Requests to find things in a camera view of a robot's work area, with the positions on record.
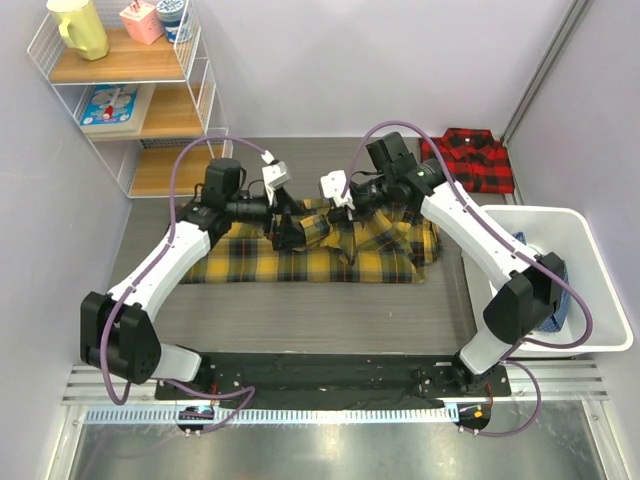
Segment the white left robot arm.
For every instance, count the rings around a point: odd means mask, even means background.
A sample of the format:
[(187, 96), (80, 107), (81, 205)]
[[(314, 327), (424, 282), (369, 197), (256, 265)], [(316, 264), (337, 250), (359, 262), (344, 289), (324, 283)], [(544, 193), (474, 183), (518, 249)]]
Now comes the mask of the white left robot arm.
[(230, 158), (213, 160), (194, 197), (172, 208), (173, 222), (152, 252), (108, 292), (89, 293), (80, 307), (82, 361), (132, 384), (149, 379), (178, 381), (190, 398), (205, 397), (213, 385), (201, 353), (160, 342), (153, 322), (169, 294), (203, 259), (233, 223), (254, 224), (270, 232), (277, 216), (300, 210), (284, 185), (285, 163), (269, 160), (262, 169), (264, 193), (242, 190), (245, 171)]

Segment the red plaid folded shirt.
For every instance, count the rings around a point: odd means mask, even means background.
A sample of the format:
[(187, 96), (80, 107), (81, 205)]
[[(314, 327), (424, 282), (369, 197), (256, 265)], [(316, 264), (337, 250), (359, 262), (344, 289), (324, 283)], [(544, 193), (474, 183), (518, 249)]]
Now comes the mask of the red plaid folded shirt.
[(512, 194), (515, 191), (508, 150), (490, 130), (448, 128), (432, 141), (451, 175), (467, 192)]

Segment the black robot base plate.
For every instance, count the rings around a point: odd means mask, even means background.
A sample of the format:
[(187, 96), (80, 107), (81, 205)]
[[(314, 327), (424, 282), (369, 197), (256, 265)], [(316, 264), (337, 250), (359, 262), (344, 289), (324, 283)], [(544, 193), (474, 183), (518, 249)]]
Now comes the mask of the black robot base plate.
[(250, 409), (405, 410), (442, 398), (508, 397), (506, 369), (466, 377), (449, 356), (300, 353), (203, 354), (187, 386), (218, 395), (253, 386)]

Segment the aluminium rail frame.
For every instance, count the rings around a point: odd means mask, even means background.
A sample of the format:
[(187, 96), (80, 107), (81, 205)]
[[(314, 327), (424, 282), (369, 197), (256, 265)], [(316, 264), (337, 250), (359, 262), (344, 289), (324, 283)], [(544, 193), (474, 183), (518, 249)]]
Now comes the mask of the aluminium rail frame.
[(443, 422), (486, 435), (501, 402), (532, 403), (533, 420), (547, 403), (576, 402), (605, 474), (622, 479), (629, 469), (604, 406), (607, 398), (591, 360), (505, 360), (463, 386), (449, 359), (437, 355), (213, 353), (202, 385), (151, 379), (133, 386), (119, 406), (97, 370), (76, 366), (48, 475), (72, 475), (81, 430), (91, 423), (167, 424), (198, 434), (210, 425)]

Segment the pink box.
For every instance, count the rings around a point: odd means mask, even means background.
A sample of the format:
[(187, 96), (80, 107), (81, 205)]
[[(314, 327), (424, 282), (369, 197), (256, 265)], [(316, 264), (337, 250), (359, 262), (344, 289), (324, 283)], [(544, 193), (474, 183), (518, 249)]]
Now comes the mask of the pink box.
[(131, 1), (119, 17), (129, 36), (144, 45), (151, 45), (163, 35), (156, 7), (145, 1)]

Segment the white plastic bin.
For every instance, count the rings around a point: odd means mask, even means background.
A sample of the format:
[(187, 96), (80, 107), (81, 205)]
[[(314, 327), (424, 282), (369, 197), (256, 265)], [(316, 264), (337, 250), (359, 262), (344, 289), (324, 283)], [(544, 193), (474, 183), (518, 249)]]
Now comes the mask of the white plastic bin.
[[(539, 253), (555, 252), (566, 263), (569, 285), (586, 302), (593, 318), (592, 334), (583, 345), (550, 349), (523, 344), (515, 358), (561, 358), (581, 354), (621, 352), (633, 343), (629, 321), (606, 270), (586, 219), (567, 208), (485, 205), (481, 207), (509, 233), (522, 232), (526, 243)], [(461, 254), (476, 328), (484, 325), (482, 312), (496, 289), (466, 253)], [(553, 344), (577, 340), (585, 330), (580, 306), (571, 299), (559, 332), (533, 332), (533, 339)]]

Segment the yellow pitcher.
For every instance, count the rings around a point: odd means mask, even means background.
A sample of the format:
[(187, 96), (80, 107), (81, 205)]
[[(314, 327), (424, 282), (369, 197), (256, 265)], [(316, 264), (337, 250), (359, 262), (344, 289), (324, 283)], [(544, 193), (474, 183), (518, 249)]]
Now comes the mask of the yellow pitcher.
[(110, 50), (106, 30), (91, 0), (48, 0), (46, 8), (66, 46), (81, 58), (94, 61)]

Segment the blue white patterned cup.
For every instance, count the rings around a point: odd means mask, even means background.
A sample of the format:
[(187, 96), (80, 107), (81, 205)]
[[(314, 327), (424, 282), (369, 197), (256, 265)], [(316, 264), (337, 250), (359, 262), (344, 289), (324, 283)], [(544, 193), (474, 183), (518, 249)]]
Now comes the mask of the blue white patterned cup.
[(164, 30), (166, 40), (184, 43), (191, 39), (188, 3), (185, 0), (161, 0), (156, 4), (156, 13)]

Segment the blue checked shirt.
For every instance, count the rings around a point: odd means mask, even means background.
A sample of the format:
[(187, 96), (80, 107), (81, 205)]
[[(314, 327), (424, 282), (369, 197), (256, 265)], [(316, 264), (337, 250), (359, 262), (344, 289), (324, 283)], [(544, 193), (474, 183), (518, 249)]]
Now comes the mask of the blue checked shirt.
[[(512, 236), (520, 243), (527, 245), (527, 240), (524, 232), (518, 231), (512, 234)], [(569, 275), (566, 268), (566, 263), (563, 260), (563, 281), (569, 285)], [(534, 331), (543, 333), (557, 333), (560, 332), (564, 326), (565, 320), (568, 315), (569, 303), (571, 300), (570, 294), (566, 289), (562, 289), (559, 303), (556, 306), (556, 310), (549, 318), (544, 320)]]

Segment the blue white book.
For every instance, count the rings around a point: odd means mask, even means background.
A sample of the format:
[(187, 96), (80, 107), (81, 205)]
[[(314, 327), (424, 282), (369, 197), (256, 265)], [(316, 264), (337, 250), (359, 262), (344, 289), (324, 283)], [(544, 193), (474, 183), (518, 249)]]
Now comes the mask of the blue white book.
[(139, 134), (155, 87), (154, 83), (94, 86), (81, 110), (80, 129), (97, 138)]

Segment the yellow plaid long sleeve shirt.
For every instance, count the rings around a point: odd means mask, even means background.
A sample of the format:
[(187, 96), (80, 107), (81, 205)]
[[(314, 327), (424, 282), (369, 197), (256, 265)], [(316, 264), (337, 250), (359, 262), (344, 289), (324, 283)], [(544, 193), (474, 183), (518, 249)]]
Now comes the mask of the yellow plaid long sleeve shirt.
[(306, 244), (277, 251), (257, 226), (234, 223), (180, 282), (422, 283), (441, 254), (438, 226), (399, 204), (361, 221), (329, 220), (328, 204), (302, 201)]

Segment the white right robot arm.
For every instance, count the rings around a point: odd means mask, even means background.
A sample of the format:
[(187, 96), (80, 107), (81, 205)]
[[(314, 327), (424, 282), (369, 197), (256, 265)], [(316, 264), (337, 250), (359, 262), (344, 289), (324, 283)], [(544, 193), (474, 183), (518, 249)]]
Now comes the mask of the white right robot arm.
[(460, 183), (447, 181), (440, 163), (419, 162), (392, 132), (370, 143), (372, 179), (357, 184), (342, 170), (319, 182), (322, 196), (350, 219), (399, 203), (441, 227), (479, 266), (496, 292), (473, 338), (452, 358), (451, 380), (472, 395), (524, 337), (556, 314), (562, 303), (564, 261), (539, 254), (479, 210)]

